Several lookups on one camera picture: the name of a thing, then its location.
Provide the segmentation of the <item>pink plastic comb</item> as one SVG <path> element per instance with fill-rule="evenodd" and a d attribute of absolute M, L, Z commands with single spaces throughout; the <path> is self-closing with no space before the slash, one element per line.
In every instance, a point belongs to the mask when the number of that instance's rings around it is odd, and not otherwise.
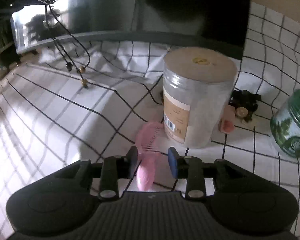
<path fill-rule="evenodd" d="M 162 123 L 150 121 L 144 124 L 136 135 L 135 146 L 140 161 L 136 183 L 140 191 L 148 191 L 154 183 L 157 161 L 161 155 L 156 140 L 163 127 Z"/>

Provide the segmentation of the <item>small pink orange eraser item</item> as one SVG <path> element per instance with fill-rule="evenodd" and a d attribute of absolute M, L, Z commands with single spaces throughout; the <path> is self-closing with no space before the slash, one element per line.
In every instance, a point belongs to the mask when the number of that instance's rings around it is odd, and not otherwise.
<path fill-rule="evenodd" d="M 233 106 L 226 105 L 221 118 L 219 131 L 225 134 L 230 134 L 233 132 L 235 129 L 235 118 L 235 108 Z"/>

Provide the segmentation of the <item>white grid-pattern tablecloth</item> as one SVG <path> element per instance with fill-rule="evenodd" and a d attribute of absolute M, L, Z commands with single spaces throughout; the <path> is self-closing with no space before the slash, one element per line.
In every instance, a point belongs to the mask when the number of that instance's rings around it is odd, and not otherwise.
<path fill-rule="evenodd" d="M 66 46 L 78 63 L 90 64 L 86 89 L 50 48 L 1 83 L 0 239 L 13 233 L 5 207 L 15 191 L 79 159 L 101 162 L 125 154 L 144 123 L 162 120 L 163 58 L 171 46 L 128 41 L 86 47 L 90 56 Z M 278 154 L 269 130 L 273 114 L 300 89 L 300 23 L 252 3 L 243 59 L 236 65 L 236 89 L 261 95 L 253 120 L 236 121 L 230 134 L 215 130 L 205 148 L 176 149 L 205 162 L 231 161 L 282 185 L 300 207 L 300 159 Z M 300 211 L 291 231 L 300 239 Z"/>

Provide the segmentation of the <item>black hair accessory pile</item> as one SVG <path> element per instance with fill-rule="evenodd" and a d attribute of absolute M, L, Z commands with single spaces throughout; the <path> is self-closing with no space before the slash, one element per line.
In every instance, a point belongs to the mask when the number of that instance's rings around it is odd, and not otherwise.
<path fill-rule="evenodd" d="M 250 122 L 258 109 L 258 101 L 261 101 L 260 94 L 254 94 L 248 90 L 233 90 L 229 105 L 235 108 L 235 115 L 239 119 Z"/>

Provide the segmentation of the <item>clear jar with tan lid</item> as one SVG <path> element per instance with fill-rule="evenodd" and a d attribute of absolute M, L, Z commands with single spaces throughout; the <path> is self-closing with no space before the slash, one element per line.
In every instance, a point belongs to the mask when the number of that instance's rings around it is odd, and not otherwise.
<path fill-rule="evenodd" d="M 204 148 L 230 99 L 236 64 L 217 51 L 199 47 L 170 51 L 164 64 L 165 132 L 186 148 Z"/>

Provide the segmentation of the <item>green-lidded glass jar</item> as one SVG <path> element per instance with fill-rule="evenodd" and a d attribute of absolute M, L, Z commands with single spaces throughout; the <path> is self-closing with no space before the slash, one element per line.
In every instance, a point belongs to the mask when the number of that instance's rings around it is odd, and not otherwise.
<path fill-rule="evenodd" d="M 300 158 L 300 89 L 295 90 L 274 114 L 270 131 L 279 151 Z"/>

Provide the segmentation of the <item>black monitor screen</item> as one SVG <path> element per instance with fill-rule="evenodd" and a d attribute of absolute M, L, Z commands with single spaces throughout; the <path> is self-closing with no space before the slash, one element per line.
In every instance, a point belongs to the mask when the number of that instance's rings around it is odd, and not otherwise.
<path fill-rule="evenodd" d="M 12 14 L 18 52 L 42 47 L 53 36 L 87 42 L 142 41 L 243 56 L 250 0 L 57 0 Z"/>

